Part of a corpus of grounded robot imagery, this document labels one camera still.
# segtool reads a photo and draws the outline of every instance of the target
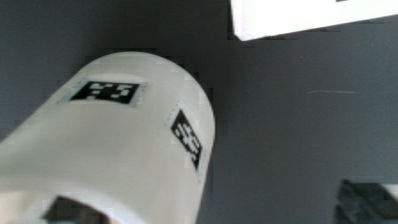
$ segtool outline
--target white paper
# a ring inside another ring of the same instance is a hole
[[[232,0],[241,40],[398,14],[398,0]]]

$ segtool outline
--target gray background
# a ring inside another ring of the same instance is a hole
[[[2,1],[0,135],[97,57],[169,56],[214,92],[200,224],[331,224],[342,179],[398,183],[398,17],[249,42],[230,25],[228,0]]]

